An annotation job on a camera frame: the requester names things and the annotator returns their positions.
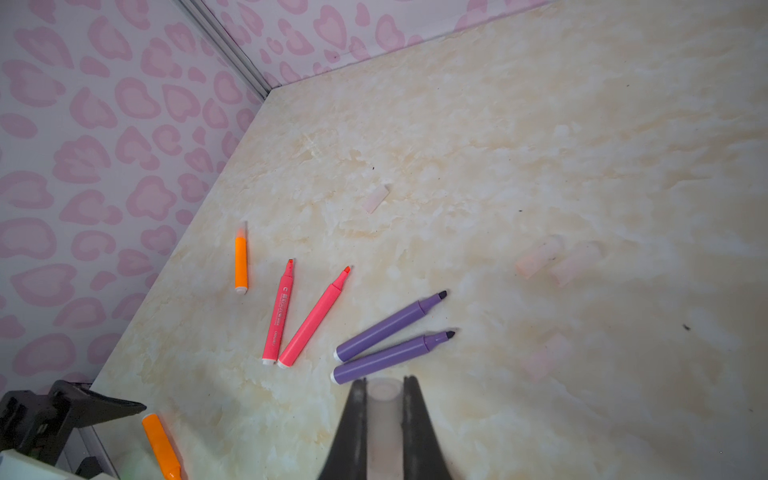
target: pink marker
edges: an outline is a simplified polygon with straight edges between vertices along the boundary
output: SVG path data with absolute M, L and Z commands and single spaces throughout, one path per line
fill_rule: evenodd
M 331 310 L 333 303 L 341 295 L 341 289 L 344 287 L 344 280 L 349 275 L 349 267 L 345 268 L 339 278 L 333 283 L 328 285 L 326 292 L 317 300 L 315 308 L 312 309 L 309 315 L 306 316 L 306 320 L 299 327 L 299 331 L 288 343 L 288 346 L 283 353 L 280 354 L 280 359 L 277 360 L 277 366 L 284 369 L 293 365 L 296 358 L 299 356 L 307 342 L 312 338 L 312 334 L 315 333 L 320 322 L 326 317 L 328 310 Z
M 283 339 L 283 329 L 286 326 L 288 303 L 290 303 L 290 291 L 292 289 L 293 259 L 288 260 L 286 272 L 280 278 L 280 285 L 277 287 L 277 298 L 275 299 L 275 307 L 272 309 L 270 331 L 266 335 L 264 354 L 261 356 L 261 362 L 264 365 L 274 365 L 277 361 L 277 355 L 280 353 L 280 340 Z

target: marker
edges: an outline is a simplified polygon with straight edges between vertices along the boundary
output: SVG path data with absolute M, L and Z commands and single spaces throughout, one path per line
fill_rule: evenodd
M 144 432 L 147 433 L 147 439 L 165 480 L 181 480 L 181 464 L 174 448 L 170 446 L 168 435 L 165 434 L 160 419 L 152 413 L 145 416 L 141 424 L 144 426 Z
M 425 355 L 431 352 L 438 344 L 449 341 L 455 334 L 456 332 L 449 330 L 435 335 L 417 336 L 413 340 L 408 340 L 381 352 L 337 366 L 331 372 L 331 380 L 335 384 L 341 385 L 342 383 L 351 382 L 354 379 L 362 378 L 398 363 L 414 359 L 417 356 Z
M 312 334 L 315 333 L 320 322 L 326 317 L 328 310 L 331 310 L 333 303 L 341 295 L 341 289 L 344 287 L 344 280 L 349 275 L 349 267 L 345 268 L 339 278 L 333 283 L 328 285 L 326 292 L 317 300 L 315 308 L 312 309 L 309 315 L 306 316 L 306 320 L 299 327 L 299 331 L 288 343 L 288 346 L 283 353 L 280 354 L 280 359 L 277 360 L 277 366 L 284 369 L 293 365 L 296 358 L 299 356 L 307 342 L 312 338 Z
M 286 272 L 280 278 L 280 285 L 277 287 L 277 298 L 275 299 L 275 307 L 272 309 L 270 331 L 266 335 L 264 354 L 261 356 L 261 362 L 264 365 L 274 365 L 277 361 L 277 355 L 280 353 L 280 340 L 283 339 L 283 329 L 286 326 L 288 303 L 290 303 L 292 289 L 293 259 L 288 260 Z
M 245 295 L 248 291 L 248 249 L 246 248 L 246 224 L 242 222 L 235 237 L 235 292 Z
M 336 350 L 333 352 L 333 358 L 339 362 L 351 360 L 358 353 L 366 351 L 393 333 L 406 328 L 418 319 L 424 318 L 427 312 L 440 303 L 440 300 L 444 299 L 447 295 L 448 292 L 443 290 L 429 298 L 411 303 L 406 308 L 392 314 L 389 318 L 378 322 L 376 325 L 367 329 L 365 332 L 360 333 L 355 338 L 347 340 L 337 346 Z

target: pink leopard print wall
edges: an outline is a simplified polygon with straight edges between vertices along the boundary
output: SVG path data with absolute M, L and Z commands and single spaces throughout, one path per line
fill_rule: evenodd
M 204 0 L 273 87 L 551 0 Z
M 0 395 L 93 379 L 258 112 L 168 0 L 0 5 Z

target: table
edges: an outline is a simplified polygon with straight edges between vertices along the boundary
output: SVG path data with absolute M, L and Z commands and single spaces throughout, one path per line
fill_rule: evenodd
M 419 378 L 457 480 L 758 478 L 766 18 L 567 0 L 275 90 L 94 389 L 158 412 L 189 478 L 314 478 L 348 391 L 334 347 L 448 289 L 387 345 L 456 337 L 386 375 Z M 523 280 L 516 259 L 548 234 L 607 257 L 562 289 Z M 282 370 L 260 355 L 291 257 L 284 346 L 353 271 Z M 533 382 L 523 362 L 555 333 L 573 353 Z M 138 418 L 98 433 L 122 478 L 160 478 Z

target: marble tabletop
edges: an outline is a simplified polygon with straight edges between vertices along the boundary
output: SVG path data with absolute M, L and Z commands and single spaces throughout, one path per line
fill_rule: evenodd
M 419 378 L 455 480 L 759 478 L 767 59 L 765 2 L 562 0 L 276 89 L 93 388 L 157 412 L 188 478 L 315 478 L 334 347 L 448 289 L 386 345 L 456 337 L 382 374 Z M 550 234 L 606 257 L 522 279 Z M 283 346 L 352 273 L 283 370 L 260 356 L 289 258 Z M 570 356 L 536 382 L 555 335 Z M 161 478 L 139 418 L 97 431 L 124 480 Z

